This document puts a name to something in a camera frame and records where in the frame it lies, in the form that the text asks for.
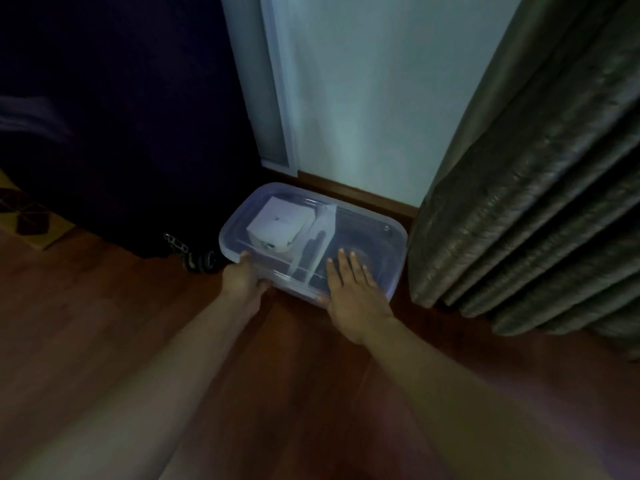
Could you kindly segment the person's right hand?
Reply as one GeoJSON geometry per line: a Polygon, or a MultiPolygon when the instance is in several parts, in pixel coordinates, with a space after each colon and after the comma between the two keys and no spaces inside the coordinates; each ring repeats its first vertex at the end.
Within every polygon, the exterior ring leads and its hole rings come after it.
{"type": "Polygon", "coordinates": [[[364,266],[354,252],[348,253],[353,282],[343,286],[337,258],[326,261],[326,275],[332,305],[326,310],[336,328],[351,342],[367,346],[371,332],[395,319],[382,291],[368,288],[364,266]]]}

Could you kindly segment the person's left hand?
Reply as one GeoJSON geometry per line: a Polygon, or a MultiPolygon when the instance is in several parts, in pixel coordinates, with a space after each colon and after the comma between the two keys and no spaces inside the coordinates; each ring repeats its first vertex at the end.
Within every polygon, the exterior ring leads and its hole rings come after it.
{"type": "Polygon", "coordinates": [[[254,273],[242,273],[238,263],[227,266],[223,272],[221,295],[246,318],[258,313],[263,295],[272,283],[254,273]]]}

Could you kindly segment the clear plastic storage box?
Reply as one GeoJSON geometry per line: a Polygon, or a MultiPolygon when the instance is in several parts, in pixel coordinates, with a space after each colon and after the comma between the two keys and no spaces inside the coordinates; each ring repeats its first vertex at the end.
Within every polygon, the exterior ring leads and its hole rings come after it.
{"type": "Polygon", "coordinates": [[[354,252],[388,300],[404,268],[408,235],[396,220],[289,184],[256,189],[222,227],[219,247],[232,262],[245,251],[258,276],[318,305],[328,296],[326,261],[354,252]]]}

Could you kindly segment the person's left forearm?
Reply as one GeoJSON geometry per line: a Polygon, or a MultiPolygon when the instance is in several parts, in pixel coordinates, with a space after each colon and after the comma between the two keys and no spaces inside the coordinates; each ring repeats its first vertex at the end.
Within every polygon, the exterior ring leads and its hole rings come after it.
{"type": "Polygon", "coordinates": [[[11,480],[158,480],[261,294],[222,292],[11,480]]]}

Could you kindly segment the person's right forearm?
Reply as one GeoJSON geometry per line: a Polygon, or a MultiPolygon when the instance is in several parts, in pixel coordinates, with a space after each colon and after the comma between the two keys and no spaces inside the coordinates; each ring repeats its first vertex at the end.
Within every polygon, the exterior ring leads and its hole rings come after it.
{"type": "Polygon", "coordinates": [[[457,480],[612,480],[392,315],[364,319],[358,334],[457,480]]]}

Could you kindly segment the white plastic pouch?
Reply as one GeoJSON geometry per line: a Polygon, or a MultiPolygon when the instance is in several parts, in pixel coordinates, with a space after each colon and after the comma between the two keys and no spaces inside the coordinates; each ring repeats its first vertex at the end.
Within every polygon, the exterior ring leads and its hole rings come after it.
{"type": "Polygon", "coordinates": [[[337,215],[336,205],[323,205],[316,209],[316,219],[309,229],[302,234],[299,247],[292,262],[292,277],[308,286],[318,267],[323,261],[326,250],[335,235],[337,215]]]}

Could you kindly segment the small white cardboard box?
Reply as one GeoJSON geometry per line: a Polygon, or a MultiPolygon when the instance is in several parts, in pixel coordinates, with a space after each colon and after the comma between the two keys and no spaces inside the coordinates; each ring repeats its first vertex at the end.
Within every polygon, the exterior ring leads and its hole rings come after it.
{"type": "Polygon", "coordinates": [[[246,230],[257,249],[283,254],[292,248],[298,235],[304,234],[315,219],[315,209],[272,196],[246,230]]]}

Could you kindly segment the brown wooden skirting board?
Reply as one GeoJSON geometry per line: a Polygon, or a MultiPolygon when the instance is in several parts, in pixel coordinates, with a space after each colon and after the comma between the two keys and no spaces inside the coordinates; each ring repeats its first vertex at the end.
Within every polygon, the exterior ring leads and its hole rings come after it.
{"type": "Polygon", "coordinates": [[[262,173],[264,174],[265,182],[281,182],[330,196],[391,217],[403,225],[410,226],[419,213],[417,207],[309,173],[300,172],[297,177],[292,177],[267,168],[263,168],[262,173]]]}

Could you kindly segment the dark suitcase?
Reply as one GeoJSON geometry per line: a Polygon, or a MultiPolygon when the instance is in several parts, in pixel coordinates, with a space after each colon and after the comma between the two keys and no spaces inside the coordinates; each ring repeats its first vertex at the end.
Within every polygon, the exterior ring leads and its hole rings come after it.
{"type": "Polygon", "coordinates": [[[226,261],[260,184],[221,0],[0,0],[0,170],[141,258],[226,261]]]}

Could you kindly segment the grey pleated curtain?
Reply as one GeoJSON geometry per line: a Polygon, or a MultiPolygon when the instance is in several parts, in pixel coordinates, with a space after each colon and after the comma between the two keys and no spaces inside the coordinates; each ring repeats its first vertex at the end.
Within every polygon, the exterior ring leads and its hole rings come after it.
{"type": "Polygon", "coordinates": [[[640,0],[522,0],[412,227],[412,302],[640,362],[640,0]]]}

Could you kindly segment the brown patterned cardboard box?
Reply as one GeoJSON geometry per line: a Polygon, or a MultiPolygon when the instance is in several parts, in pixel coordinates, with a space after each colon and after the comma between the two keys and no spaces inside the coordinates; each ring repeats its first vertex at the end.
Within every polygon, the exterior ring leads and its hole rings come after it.
{"type": "Polygon", "coordinates": [[[75,227],[32,199],[0,169],[0,230],[42,251],[75,227]]]}

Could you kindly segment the white door frame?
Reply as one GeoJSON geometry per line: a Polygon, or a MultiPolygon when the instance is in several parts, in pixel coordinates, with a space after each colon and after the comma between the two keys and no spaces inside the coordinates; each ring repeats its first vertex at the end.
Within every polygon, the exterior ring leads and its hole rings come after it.
{"type": "Polygon", "coordinates": [[[221,0],[244,104],[263,167],[298,176],[273,0],[221,0]]]}

